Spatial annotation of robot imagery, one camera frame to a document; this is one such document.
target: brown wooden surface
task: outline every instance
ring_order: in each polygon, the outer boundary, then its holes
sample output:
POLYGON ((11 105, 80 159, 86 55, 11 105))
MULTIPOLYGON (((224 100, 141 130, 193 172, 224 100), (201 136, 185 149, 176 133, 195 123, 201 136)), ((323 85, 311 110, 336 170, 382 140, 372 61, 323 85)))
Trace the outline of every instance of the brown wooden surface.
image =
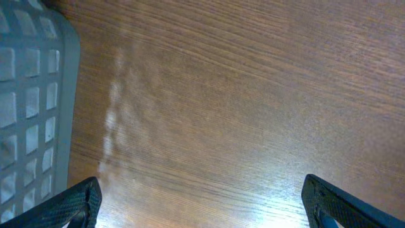
POLYGON ((314 173, 405 219, 405 7, 72 1, 69 185, 100 227, 307 227, 314 173))

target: black object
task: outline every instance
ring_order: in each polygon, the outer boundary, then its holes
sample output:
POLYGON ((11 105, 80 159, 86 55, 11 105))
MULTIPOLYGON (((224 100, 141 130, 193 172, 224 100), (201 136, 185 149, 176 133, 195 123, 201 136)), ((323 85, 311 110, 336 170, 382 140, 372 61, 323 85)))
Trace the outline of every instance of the black object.
POLYGON ((101 205, 100 185, 89 177, 31 210, 3 223, 0 228, 93 228, 101 205))
POLYGON ((350 228, 405 227, 405 222, 313 174, 306 176, 301 197, 311 228, 338 228, 336 221, 350 228))

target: shiny wooden surface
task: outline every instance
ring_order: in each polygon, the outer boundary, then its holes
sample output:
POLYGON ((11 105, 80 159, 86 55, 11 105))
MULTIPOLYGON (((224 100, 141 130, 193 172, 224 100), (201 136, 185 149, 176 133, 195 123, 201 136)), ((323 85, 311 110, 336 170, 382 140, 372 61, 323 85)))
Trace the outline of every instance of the shiny wooden surface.
POLYGON ((308 173, 405 219, 403 4, 58 4, 99 227, 307 227, 308 173))

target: gray plastic edge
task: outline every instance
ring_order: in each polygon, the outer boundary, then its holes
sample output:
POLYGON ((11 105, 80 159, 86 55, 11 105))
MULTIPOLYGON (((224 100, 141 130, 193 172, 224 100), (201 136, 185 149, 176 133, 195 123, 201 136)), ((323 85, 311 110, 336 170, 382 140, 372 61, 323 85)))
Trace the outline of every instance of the gray plastic edge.
POLYGON ((62 75, 62 90, 59 111, 58 152, 56 153, 56 173, 54 179, 54 195, 66 190, 68 184, 68 169, 70 144, 72 141, 73 111, 75 106, 76 83, 80 63, 80 39, 70 22, 60 13, 53 11, 53 17, 58 22, 64 38, 64 62, 62 75))

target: crate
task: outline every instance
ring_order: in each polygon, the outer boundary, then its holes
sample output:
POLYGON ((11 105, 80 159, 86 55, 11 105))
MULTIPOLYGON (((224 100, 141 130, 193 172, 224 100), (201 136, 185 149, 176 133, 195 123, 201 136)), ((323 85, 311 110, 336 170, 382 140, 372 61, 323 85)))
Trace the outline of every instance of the crate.
POLYGON ((0 0, 0 223, 66 189, 77 33, 36 0, 0 0))

